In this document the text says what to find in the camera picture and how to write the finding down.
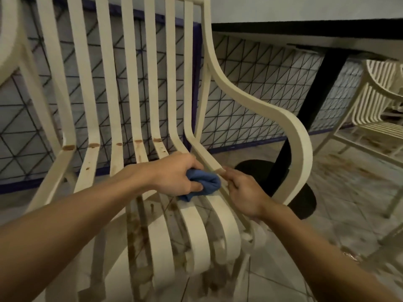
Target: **wrist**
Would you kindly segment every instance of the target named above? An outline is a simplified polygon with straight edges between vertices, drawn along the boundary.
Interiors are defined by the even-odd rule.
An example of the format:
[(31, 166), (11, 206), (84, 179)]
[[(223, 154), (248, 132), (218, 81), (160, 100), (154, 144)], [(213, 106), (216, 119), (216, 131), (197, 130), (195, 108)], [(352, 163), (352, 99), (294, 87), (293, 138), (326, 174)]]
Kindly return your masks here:
[(262, 213), (259, 219), (265, 222), (275, 222), (276, 219), (281, 218), (281, 215), (284, 214), (284, 211), (287, 210), (288, 207), (281, 203), (276, 203), (274, 200), (269, 198), (264, 202), (262, 207)]

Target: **blue cloth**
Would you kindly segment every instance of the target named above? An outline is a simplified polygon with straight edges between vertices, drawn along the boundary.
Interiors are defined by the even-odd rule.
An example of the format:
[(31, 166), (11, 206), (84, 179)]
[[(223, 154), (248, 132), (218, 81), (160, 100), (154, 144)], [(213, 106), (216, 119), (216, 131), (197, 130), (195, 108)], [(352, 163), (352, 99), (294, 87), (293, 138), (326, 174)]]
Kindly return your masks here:
[(200, 192), (191, 192), (188, 195), (178, 196), (179, 199), (186, 202), (189, 202), (193, 196), (210, 195), (221, 187), (221, 180), (214, 173), (191, 168), (187, 170), (186, 177), (188, 177), (190, 181), (200, 182), (204, 187)]

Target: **hand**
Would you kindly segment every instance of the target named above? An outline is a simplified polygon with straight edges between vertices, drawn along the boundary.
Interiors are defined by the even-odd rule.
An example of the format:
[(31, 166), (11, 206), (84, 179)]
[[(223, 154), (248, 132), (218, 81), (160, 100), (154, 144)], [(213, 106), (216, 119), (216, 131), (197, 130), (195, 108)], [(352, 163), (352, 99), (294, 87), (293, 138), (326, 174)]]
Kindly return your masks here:
[(200, 182), (190, 181), (186, 177), (189, 168), (204, 169), (196, 157), (189, 153), (177, 151), (163, 159), (144, 164), (148, 167), (144, 171), (151, 174), (152, 189), (160, 193), (179, 196), (203, 189)]
[(229, 196), (241, 213), (262, 219), (270, 207), (277, 205), (252, 176), (230, 167), (223, 168), (226, 172), (221, 176), (228, 181)]

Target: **chair armrest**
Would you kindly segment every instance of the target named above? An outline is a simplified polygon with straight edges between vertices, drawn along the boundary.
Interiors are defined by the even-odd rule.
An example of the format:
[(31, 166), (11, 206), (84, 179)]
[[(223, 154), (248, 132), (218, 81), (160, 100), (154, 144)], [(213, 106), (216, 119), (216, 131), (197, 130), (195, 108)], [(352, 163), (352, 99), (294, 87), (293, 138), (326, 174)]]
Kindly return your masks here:
[(17, 69), (22, 49), (23, 25), (20, 0), (1, 0), (0, 85)]
[(289, 174), (277, 189), (273, 198), (288, 204), (307, 181), (312, 168), (312, 144), (301, 121), (288, 110), (261, 101), (247, 94), (232, 84), (225, 76), (217, 60), (211, 30), (210, 0), (204, 0), (202, 6), (202, 28), (204, 41), (204, 61), (208, 62), (217, 85), (235, 101), (257, 114), (276, 121), (284, 129), (291, 147)]
[(375, 89), (376, 92), (380, 93), (383, 96), (386, 96), (388, 99), (393, 99), (395, 101), (399, 101), (403, 103), (403, 96), (396, 94), (385, 87), (381, 86), (376, 80), (374, 75), (371, 73), (369, 68), (369, 61), (365, 61), (364, 63), (364, 72), (363, 78), (365, 79), (368, 84)]

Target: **metal grid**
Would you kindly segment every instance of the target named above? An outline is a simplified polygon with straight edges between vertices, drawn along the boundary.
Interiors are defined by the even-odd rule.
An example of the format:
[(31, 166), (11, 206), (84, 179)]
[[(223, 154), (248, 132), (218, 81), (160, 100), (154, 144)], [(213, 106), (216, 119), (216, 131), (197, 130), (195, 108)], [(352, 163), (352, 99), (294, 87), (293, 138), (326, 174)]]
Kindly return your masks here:
[[(241, 90), (295, 115), (323, 57), (284, 47), (213, 35), (225, 75)], [(361, 76), (359, 63), (347, 61), (310, 131), (332, 128), (344, 113)], [(283, 137), (276, 122), (265, 119), (227, 96), (212, 81), (201, 142), (207, 149)]]
[[(81, 167), (88, 146), (87, 124), (80, 89), (79, 74), (75, 58), (70, 17), (66, 6), (54, 6), (62, 56), (70, 94), (77, 134), (77, 152), (72, 166), (75, 171)], [(25, 27), (32, 51), (37, 63), (45, 96), (48, 99), (56, 126), (60, 130), (60, 121), (54, 98), (49, 64), (46, 57), (36, 4), (23, 2)], [(99, 42), (98, 21), (95, 12), (84, 12), (87, 30), (88, 49), (92, 66), (92, 76), (101, 132), (101, 150), (97, 167), (110, 165), (111, 135), (103, 76), (102, 54)], [(149, 159), (155, 159), (156, 152), (151, 142), (148, 108), (147, 49), (145, 45), (144, 21), (135, 19), (137, 67), (140, 96), (141, 126), (144, 143)], [(123, 134), (124, 162), (135, 162), (133, 139), (128, 102), (126, 61), (122, 19), (111, 16), (114, 44), (116, 81), (119, 92), (120, 117)], [(166, 104), (166, 44), (165, 26), (156, 23), (158, 93), (160, 108), (160, 130), (165, 146), (172, 151), (173, 144), (168, 138)], [(176, 64), (177, 64), (177, 126), (183, 139), (183, 28), (176, 28)], [(22, 76), (15, 72), (0, 88), (0, 184), (42, 178), (53, 163), (54, 155), (44, 136), (38, 117), (28, 96)]]

